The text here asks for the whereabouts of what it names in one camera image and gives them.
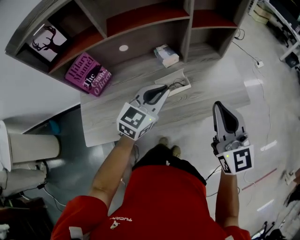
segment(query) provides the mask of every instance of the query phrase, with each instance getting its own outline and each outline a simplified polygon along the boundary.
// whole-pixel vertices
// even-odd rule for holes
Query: forearm
[[[96,173],[90,195],[104,201],[108,208],[128,165],[134,143],[126,136],[121,137]]]
[[[216,222],[222,227],[238,226],[239,194],[236,175],[226,175],[221,171],[219,190],[217,193]]]

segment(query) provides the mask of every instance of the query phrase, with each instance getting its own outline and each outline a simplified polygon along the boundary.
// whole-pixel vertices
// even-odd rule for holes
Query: deer silhouette
[[[38,51],[41,51],[42,49],[43,50],[51,49],[55,53],[60,53],[61,52],[61,45],[56,45],[53,42],[53,38],[56,35],[56,29],[51,27],[51,26],[45,26],[44,29],[50,31],[53,34],[51,38],[46,37],[47,39],[50,40],[50,43],[49,44],[43,43],[44,46],[40,47],[38,43],[36,43],[34,40],[32,40],[32,47],[34,49],[38,50]]]

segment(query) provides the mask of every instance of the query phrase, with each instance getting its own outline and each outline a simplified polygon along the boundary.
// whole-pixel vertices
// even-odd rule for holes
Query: tiled floor
[[[287,186],[280,177],[284,169],[300,167],[300,86],[295,70],[279,60],[285,47],[265,25],[255,22],[247,15],[241,28],[246,32],[245,38],[235,42],[253,57],[261,59],[265,66],[258,71],[254,60],[235,44],[231,44],[225,57],[215,66],[220,69],[228,61],[232,62],[238,69],[240,80],[246,85],[251,100],[250,105],[239,111],[246,121],[250,141],[255,146],[255,168],[247,172],[246,181],[244,174],[238,175],[238,180],[241,189],[240,226],[253,234],[265,221],[271,223],[277,220],[276,226],[279,226],[289,210],[283,203],[294,186]],[[50,172],[47,187],[64,203],[78,194],[87,193],[96,170],[112,147],[110,144],[86,148],[79,114],[76,110],[60,120],[63,154],[61,159],[48,161]],[[210,147],[215,135],[212,117],[185,127],[150,131],[137,141],[140,155],[153,147],[162,135],[179,145],[182,158],[190,161],[204,177],[219,165]],[[257,181],[274,169],[276,170],[259,181],[256,187],[243,190],[250,184],[248,182]],[[207,195],[217,191],[219,177],[220,172],[217,172],[208,180]],[[28,195],[41,193],[44,194],[32,190]],[[112,208],[119,206],[123,193],[124,186],[121,186]],[[43,196],[53,210],[53,199]],[[207,201],[210,213],[214,216],[216,195],[208,197]],[[59,212],[52,213],[51,217],[55,221],[58,216]]]

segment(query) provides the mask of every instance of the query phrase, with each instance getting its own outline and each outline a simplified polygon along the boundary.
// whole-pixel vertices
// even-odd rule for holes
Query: red t-shirt sleeve
[[[250,233],[236,226],[226,227],[227,236],[233,236],[234,240],[251,240]]]
[[[69,227],[80,227],[83,234],[86,234],[107,217],[107,212],[107,206],[100,199],[78,196],[67,203],[52,231],[51,239],[71,239]]]

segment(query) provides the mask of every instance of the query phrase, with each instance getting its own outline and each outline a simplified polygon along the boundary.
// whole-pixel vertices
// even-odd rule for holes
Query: white marker cube
[[[125,103],[117,118],[117,129],[127,137],[137,140],[147,133],[157,120],[157,116],[151,116],[140,108]]]
[[[253,145],[223,152],[216,156],[225,174],[236,175],[254,168]]]

